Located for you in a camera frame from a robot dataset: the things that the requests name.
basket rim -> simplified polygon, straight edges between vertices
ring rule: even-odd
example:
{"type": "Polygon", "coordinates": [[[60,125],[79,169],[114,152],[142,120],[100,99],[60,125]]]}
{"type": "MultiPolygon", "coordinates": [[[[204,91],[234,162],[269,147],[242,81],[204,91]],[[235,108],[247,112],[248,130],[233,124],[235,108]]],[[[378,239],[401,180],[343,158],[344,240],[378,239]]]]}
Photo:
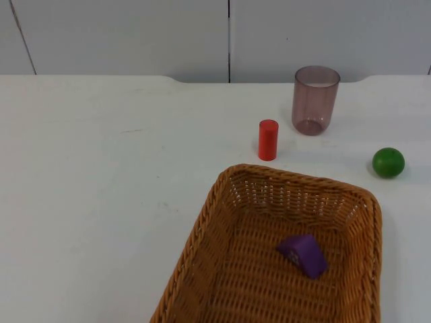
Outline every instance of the basket rim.
{"type": "Polygon", "coordinates": [[[378,204],[374,195],[359,186],[354,186],[345,182],[340,182],[338,180],[332,180],[330,178],[321,178],[315,176],[304,175],[295,172],[289,172],[286,170],[278,170],[275,168],[270,168],[267,166],[258,166],[252,164],[238,164],[226,168],[218,176],[216,182],[211,187],[208,196],[202,206],[201,212],[197,217],[197,220],[192,228],[192,231],[187,238],[185,247],[181,252],[180,258],[175,266],[174,272],[169,278],[168,284],[165,287],[162,297],[158,303],[156,310],[150,320],[151,323],[166,322],[169,315],[170,308],[176,300],[178,290],[180,289],[184,277],[190,268],[190,265],[196,255],[199,245],[203,239],[205,229],[208,223],[211,221],[211,210],[214,205],[219,202],[218,191],[227,183],[229,178],[237,172],[249,172],[253,174],[258,174],[262,171],[269,171],[274,174],[275,177],[289,180],[290,182],[297,183],[301,180],[313,180],[314,184],[324,188],[339,188],[340,186],[344,191],[357,194],[360,196],[367,196],[367,200],[370,200],[372,205],[372,215],[373,215],[373,252],[374,252],[374,266],[373,272],[370,278],[370,285],[372,287],[372,298],[370,299],[370,307],[372,308],[371,322],[380,322],[380,274],[381,274],[381,263],[382,263],[382,214],[380,205],[378,204]],[[299,180],[292,180],[291,176],[299,177],[299,180]]]}

translucent cup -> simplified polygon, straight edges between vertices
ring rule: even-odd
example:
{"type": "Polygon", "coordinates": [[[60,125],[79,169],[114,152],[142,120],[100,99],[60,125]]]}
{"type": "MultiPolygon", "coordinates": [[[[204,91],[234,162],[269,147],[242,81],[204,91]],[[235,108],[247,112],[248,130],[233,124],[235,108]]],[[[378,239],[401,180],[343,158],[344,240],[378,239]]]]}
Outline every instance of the translucent cup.
{"type": "Polygon", "coordinates": [[[339,74],[328,67],[307,66],[296,72],[292,109],[296,130],[308,136],[317,136],[326,130],[339,81],[339,74]]]}

wicker basket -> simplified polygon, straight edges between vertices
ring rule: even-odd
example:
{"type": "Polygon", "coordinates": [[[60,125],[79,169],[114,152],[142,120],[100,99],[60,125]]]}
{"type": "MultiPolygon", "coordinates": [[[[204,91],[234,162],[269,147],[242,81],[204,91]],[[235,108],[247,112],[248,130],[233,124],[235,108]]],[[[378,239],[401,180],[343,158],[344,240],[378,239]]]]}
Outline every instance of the wicker basket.
{"type": "Polygon", "coordinates": [[[238,165],[208,194],[151,322],[380,322],[380,207],[334,180],[238,165]],[[312,234],[329,270],[275,251],[312,234]]]}

white wall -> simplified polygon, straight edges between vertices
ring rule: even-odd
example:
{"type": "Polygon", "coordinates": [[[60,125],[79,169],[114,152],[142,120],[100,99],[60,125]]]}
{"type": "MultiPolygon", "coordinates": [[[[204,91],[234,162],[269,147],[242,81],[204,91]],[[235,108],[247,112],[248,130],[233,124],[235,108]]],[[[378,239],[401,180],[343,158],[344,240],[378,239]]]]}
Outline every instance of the white wall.
{"type": "Polygon", "coordinates": [[[38,74],[228,79],[218,0],[13,0],[38,74]]]}
{"type": "Polygon", "coordinates": [[[0,1],[0,74],[33,74],[8,0],[0,1]]]}
{"type": "Polygon", "coordinates": [[[230,2],[233,82],[293,81],[305,65],[333,67],[344,81],[431,65],[430,0],[230,2]]]}
{"type": "MultiPolygon", "coordinates": [[[[0,0],[0,73],[32,73],[0,0]]],[[[427,74],[431,0],[12,0],[39,74],[293,81],[305,65],[344,81],[427,74]]]]}

red cylinder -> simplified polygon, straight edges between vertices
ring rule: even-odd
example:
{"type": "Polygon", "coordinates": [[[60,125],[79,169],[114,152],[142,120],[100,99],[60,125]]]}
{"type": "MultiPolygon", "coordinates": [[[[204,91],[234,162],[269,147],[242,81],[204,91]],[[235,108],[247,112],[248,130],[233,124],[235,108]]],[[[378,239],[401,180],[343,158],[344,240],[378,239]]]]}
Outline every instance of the red cylinder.
{"type": "Polygon", "coordinates": [[[277,121],[267,119],[259,123],[259,158],[273,160],[277,157],[277,121]]]}

